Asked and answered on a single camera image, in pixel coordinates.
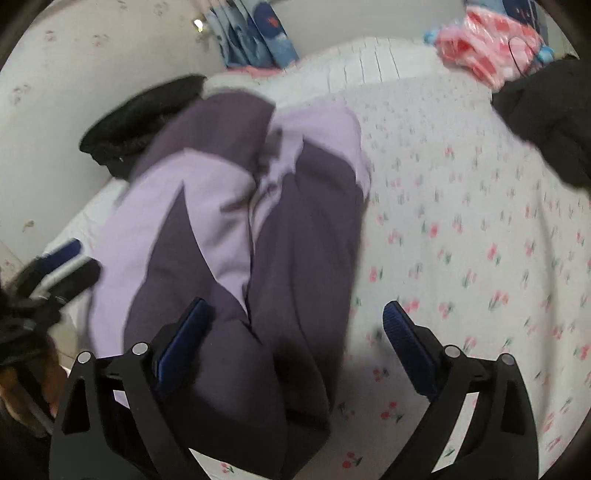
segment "black cord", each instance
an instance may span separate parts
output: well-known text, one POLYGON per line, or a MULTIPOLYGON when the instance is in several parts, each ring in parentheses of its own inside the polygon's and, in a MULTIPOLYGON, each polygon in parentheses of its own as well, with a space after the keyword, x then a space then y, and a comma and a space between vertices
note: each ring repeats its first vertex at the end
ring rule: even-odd
POLYGON ((519 74, 522 77, 526 77, 530 70, 532 69, 532 67, 534 66, 534 62, 536 60, 536 58, 538 57, 538 55, 540 54, 540 51, 542 50, 542 46, 540 46, 540 48, 538 49, 537 53, 534 51, 534 49, 530 46, 530 44, 528 44, 523 38, 519 37, 519 36, 514 36, 511 37, 508 41, 508 45, 509 45, 509 52, 511 53, 511 57, 513 58, 513 63, 515 63, 515 67, 517 68, 517 71, 519 72, 519 74), (534 57, 531 59, 530 65, 527 67, 527 70, 525 71, 525 73, 523 73, 521 71, 521 69, 519 68, 519 65, 517 65, 517 60, 515 59, 515 55, 513 55, 513 50, 511 49, 511 40, 513 40, 514 38, 520 38, 521 40, 523 40, 523 43, 525 43, 525 45, 527 45, 527 47, 531 50, 531 52, 534 54, 534 57))

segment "purple garment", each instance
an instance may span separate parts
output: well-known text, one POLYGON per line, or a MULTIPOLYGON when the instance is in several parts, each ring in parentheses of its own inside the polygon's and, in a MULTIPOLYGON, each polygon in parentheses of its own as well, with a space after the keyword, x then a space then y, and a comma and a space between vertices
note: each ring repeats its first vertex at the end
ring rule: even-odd
POLYGON ((329 435, 368 165, 334 103, 274 114, 223 93, 155 139, 96 248, 97 356, 150 341, 196 298, 215 321, 164 405, 188 447, 292 478, 329 435))

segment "blue gripper pad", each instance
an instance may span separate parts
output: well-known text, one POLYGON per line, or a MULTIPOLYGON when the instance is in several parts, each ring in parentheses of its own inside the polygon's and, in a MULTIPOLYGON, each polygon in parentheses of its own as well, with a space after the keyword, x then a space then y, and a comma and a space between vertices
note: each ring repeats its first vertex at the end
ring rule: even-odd
POLYGON ((203 299, 195 299, 184 318, 165 325, 155 337, 155 343, 163 345, 159 349, 153 344, 157 349, 153 366, 156 390, 161 396, 170 395, 181 385, 213 318, 213 307, 203 299))
POLYGON ((415 335, 413 321, 397 301, 391 301, 384 307, 382 320, 384 332, 414 389, 419 395, 434 401, 439 394, 437 368, 415 335))
POLYGON ((80 240, 77 240, 76 238, 72 239, 58 250, 41 257, 37 261, 37 270, 39 270, 40 273, 47 275, 79 255, 81 251, 82 244, 80 243, 80 240))

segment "bed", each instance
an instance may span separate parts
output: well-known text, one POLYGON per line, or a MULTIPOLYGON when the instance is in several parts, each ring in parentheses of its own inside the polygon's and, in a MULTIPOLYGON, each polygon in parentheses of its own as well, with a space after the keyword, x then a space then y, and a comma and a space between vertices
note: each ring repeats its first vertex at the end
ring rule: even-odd
MULTIPOLYGON (((392 299, 444 344, 483 358, 515 355, 544 474, 591 406, 588 195, 562 185, 508 132, 487 88, 421 44, 363 38, 272 78, 212 77, 204 94, 226 87, 279 108, 346 102, 373 165, 333 435, 298 478, 379 478, 427 408, 383 340, 381 311, 392 299)), ((91 255, 125 189, 109 182, 47 249, 76 237, 91 255)), ((86 306, 86 298, 72 305, 55 333, 66 361, 78 350, 86 306)), ((474 404, 469 395, 437 468, 453 462, 474 404)), ((254 477, 195 455, 212 478, 254 477)))

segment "pink plastic bag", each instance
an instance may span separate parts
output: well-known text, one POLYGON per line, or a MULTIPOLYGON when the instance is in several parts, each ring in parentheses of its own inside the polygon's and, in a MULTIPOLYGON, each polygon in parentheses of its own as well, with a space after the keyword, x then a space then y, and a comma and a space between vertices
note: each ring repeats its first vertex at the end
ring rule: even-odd
POLYGON ((527 72, 542 45, 529 25, 482 7, 467 7, 464 22, 443 27, 435 41, 444 61, 471 69, 495 90, 527 72))

